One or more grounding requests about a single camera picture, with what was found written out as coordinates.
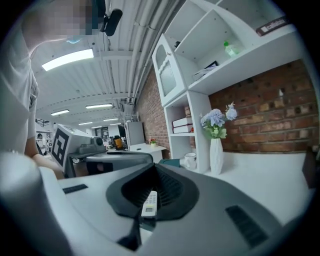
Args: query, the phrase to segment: white shelving unit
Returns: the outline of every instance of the white shelving unit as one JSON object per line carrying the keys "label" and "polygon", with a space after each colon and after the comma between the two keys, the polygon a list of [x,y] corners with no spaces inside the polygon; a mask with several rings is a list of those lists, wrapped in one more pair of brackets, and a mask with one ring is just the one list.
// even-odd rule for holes
{"label": "white shelving unit", "polygon": [[[197,169],[209,169],[209,144],[200,125],[211,110],[209,95],[257,74],[302,58],[302,43],[293,25],[265,36],[255,29],[284,14],[269,0],[187,0],[161,36],[152,55],[169,135],[171,157],[183,158],[195,139]],[[224,41],[240,53],[226,54]],[[218,67],[194,81],[192,75],[214,61]],[[164,67],[170,64],[166,76]],[[189,106],[194,133],[173,134],[172,122],[186,117]]]}

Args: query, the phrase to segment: ceiling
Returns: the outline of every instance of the ceiling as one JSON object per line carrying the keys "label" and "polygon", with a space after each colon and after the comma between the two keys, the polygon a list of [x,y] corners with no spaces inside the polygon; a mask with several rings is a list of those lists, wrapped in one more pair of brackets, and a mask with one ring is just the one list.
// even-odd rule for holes
{"label": "ceiling", "polygon": [[[66,41],[55,41],[41,44],[31,57],[32,70],[39,86],[37,99],[36,118],[51,122],[77,126],[79,123],[93,122],[91,126],[99,126],[105,123],[103,119],[120,118],[123,122],[125,115],[134,112],[134,106],[127,104],[134,102],[135,80],[140,81],[146,76],[141,70],[137,72],[140,58],[143,58],[143,66],[149,62],[149,53],[153,51],[156,36],[160,35],[159,29],[168,21],[169,10],[174,8],[178,0],[167,0],[165,8],[161,8],[155,29],[152,29],[151,40],[145,40],[155,14],[163,0],[113,0],[111,10],[121,9],[122,18],[115,34],[109,38],[104,33],[95,36],[87,36],[76,44]],[[146,16],[146,26],[139,34],[145,6],[152,2]],[[92,48],[94,58],[68,63],[49,71],[45,71],[42,65],[58,57],[73,52]],[[137,58],[132,64],[133,56]],[[87,105],[112,103],[113,107],[86,109]],[[69,110],[69,113],[52,116],[51,113]]]}

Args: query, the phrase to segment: green bottle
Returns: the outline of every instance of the green bottle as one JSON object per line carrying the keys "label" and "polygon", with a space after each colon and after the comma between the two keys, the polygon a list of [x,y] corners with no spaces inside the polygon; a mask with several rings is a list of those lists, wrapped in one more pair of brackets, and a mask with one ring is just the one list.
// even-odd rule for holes
{"label": "green bottle", "polygon": [[224,50],[225,50],[225,52],[226,52],[230,57],[236,56],[236,55],[239,53],[238,49],[237,49],[236,47],[234,47],[232,44],[229,45],[228,41],[224,41],[223,45],[224,45]]}

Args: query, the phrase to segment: brick wall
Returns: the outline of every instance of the brick wall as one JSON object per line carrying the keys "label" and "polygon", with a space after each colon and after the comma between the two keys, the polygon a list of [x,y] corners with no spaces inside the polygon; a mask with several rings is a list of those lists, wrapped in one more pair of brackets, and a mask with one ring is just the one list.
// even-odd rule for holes
{"label": "brick wall", "polygon": [[211,107],[221,111],[234,101],[238,112],[236,120],[226,123],[224,151],[301,152],[319,143],[316,95],[301,60],[234,84],[209,99]]}
{"label": "brick wall", "polygon": [[153,67],[144,84],[143,91],[136,105],[136,111],[139,113],[140,121],[143,122],[145,139],[156,139],[159,146],[167,148],[167,150],[162,151],[162,157],[170,159],[165,112],[161,105],[156,73]]}

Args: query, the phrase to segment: fluorescent light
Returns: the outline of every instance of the fluorescent light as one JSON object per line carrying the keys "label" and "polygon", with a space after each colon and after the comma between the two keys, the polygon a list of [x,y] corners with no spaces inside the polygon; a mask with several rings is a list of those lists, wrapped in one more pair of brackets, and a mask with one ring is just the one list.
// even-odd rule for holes
{"label": "fluorescent light", "polygon": [[79,123],[79,125],[80,125],[80,126],[88,125],[88,124],[92,124],[92,122],[83,122],[83,123]]}
{"label": "fluorescent light", "polygon": [[89,59],[93,57],[94,57],[94,53],[92,49],[81,50],[81,51],[76,51],[76,52],[64,55],[62,57],[56,58],[54,60],[51,60],[46,64],[43,64],[42,67],[44,68],[45,71],[49,71],[70,62],[76,62],[76,61]]}
{"label": "fluorescent light", "polygon": [[69,110],[66,109],[66,110],[62,110],[59,112],[51,113],[51,116],[57,116],[57,115],[65,114],[65,113],[69,113]]}
{"label": "fluorescent light", "polygon": [[105,108],[105,107],[112,107],[112,104],[101,104],[101,105],[91,105],[91,106],[85,106],[87,109],[94,109],[94,108]]}
{"label": "fluorescent light", "polygon": [[113,120],[119,120],[119,118],[106,119],[106,120],[103,120],[103,121],[113,121]]}

